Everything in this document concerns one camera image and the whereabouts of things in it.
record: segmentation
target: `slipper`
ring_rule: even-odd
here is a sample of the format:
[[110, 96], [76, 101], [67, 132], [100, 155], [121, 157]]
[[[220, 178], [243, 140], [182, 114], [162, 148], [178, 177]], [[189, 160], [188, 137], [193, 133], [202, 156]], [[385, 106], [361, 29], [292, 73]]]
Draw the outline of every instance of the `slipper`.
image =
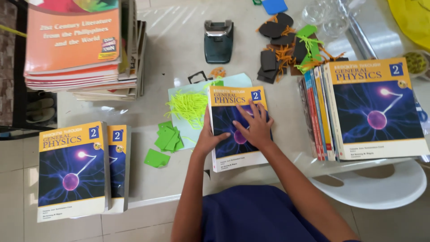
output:
[[54, 99], [52, 98], [44, 98], [36, 102], [29, 103], [27, 105], [27, 111], [37, 111], [42, 109], [50, 108], [54, 105]]
[[27, 123], [40, 123], [54, 117], [55, 108], [27, 112]]

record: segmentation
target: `person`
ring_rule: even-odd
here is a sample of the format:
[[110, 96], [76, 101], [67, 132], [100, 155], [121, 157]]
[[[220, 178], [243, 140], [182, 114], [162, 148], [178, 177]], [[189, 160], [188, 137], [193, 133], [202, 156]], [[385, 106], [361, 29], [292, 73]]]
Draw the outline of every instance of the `person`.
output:
[[206, 108], [173, 221], [171, 241], [357, 241], [359, 238], [346, 221], [271, 140], [273, 119], [266, 122], [264, 106], [252, 100], [249, 104], [254, 117], [237, 105], [249, 129], [237, 121], [233, 125], [263, 153], [286, 193], [268, 185], [234, 186], [203, 197], [205, 158], [231, 135], [213, 136]]

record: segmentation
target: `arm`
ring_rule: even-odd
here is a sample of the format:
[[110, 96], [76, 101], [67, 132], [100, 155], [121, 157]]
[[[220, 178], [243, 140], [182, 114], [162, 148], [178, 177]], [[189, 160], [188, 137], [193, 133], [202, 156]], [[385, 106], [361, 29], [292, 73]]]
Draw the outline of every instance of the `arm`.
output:
[[253, 110], [254, 118], [245, 112], [242, 107], [237, 106], [242, 116], [248, 121], [249, 129], [245, 129], [239, 122], [233, 121], [233, 124], [266, 157], [300, 214], [330, 241], [358, 240], [357, 235], [329, 204], [322, 193], [270, 139], [270, 127], [273, 124], [273, 119], [270, 118], [266, 122], [264, 106], [258, 103], [257, 108], [252, 100], [249, 100], [249, 104]]
[[172, 242], [201, 240], [200, 224], [202, 220], [203, 166], [205, 158], [220, 141], [229, 136], [230, 133], [223, 133], [218, 136], [212, 135], [209, 109], [206, 108], [203, 129], [197, 141], [196, 148], [194, 148], [193, 154], [191, 154], [184, 187], [179, 199], [178, 208], [176, 209], [172, 235], [170, 237]]

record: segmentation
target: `yellow plastic bag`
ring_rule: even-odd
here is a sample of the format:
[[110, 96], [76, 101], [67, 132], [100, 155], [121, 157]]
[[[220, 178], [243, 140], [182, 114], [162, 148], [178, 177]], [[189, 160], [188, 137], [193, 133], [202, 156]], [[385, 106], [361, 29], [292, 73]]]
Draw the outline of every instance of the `yellow plastic bag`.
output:
[[402, 32], [430, 51], [430, 0], [388, 0]]

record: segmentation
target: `light blue paper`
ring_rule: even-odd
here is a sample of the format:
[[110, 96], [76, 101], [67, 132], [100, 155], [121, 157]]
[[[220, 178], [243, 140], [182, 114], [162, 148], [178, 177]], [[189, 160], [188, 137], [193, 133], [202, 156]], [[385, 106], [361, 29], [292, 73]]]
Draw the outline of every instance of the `light blue paper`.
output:
[[[224, 77], [222, 78], [222, 80], [224, 81], [225, 87], [252, 87], [252, 81], [245, 73], [237, 74], [230, 77]], [[204, 91], [204, 93], [206, 93], [207, 88], [204, 88], [204, 87], [208, 83], [210, 83], [210, 81], [201, 81], [199, 83], [185, 85], [182, 87], [170, 88], [169, 90], [167, 90], [169, 94], [169, 101], [172, 99], [172, 96], [174, 96], [176, 92], [179, 90], [181, 90], [180, 93], [187, 93], [190, 91], [193, 91], [193, 92]], [[183, 118], [178, 119], [176, 115], [171, 115], [170, 117], [172, 118], [173, 126], [176, 126], [180, 131], [180, 136], [188, 137], [194, 142], [197, 142], [197, 140], [199, 139], [200, 132], [202, 131], [201, 129], [198, 129], [198, 130], [193, 129], [187, 120]], [[188, 139], [182, 139], [182, 143], [184, 144], [184, 147], [182, 149], [189, 149], [196, 146], [195, 143], [191, 142]]]

